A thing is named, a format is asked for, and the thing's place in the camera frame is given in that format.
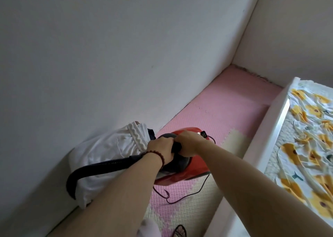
sandal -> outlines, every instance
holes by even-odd
[[[173,237],[187,237],[186,229],[183,225],[178,225],[173,231]]]

floor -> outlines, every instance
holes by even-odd
[[[229,66],[157,135],[196,126],[216,140],[216,143],[243,157],[270,103],[281,88],[265,80]],[[198,191],[205,177],[182,181],[168,187],[170,201]],[[163,237],[169,237],[178,224],[183,224],[188,236],[203,236],[222,199],[210,176],[202,191],[169,205],[152,193],[146,217],[155,220]]]

forearm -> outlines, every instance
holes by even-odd
[[[68,226],[65,236],[135,236],[161,166],[158,155],[145,155],[98,195]]]
[[[252,236],[333,236],[330,226],[246,161],[209,142],[198,153]]]

white cloth bag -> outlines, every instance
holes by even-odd
[[[116,131],[107,132],[80,143],[69,154],[71,171],[86,165],[139,155],[150,141],[146,124],[132,122]],[[81,178],[75,197],[84,209],[109,183],[124,170]]]

beaded bracelet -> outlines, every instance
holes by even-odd
[[[165,164],[164,156],[163,156],[159,151],[149,150],[149,151],[145,151],[145,152],[143,152],[142,155],[145,155],[145,154],[147,154],[147,153],[154,153],[154,154],[156,154],[156,155],[159,155],[160,158],[161,158],[161,160],[162,160],[162,167],[161,167],[161,169],[164,167],[164,164]]]

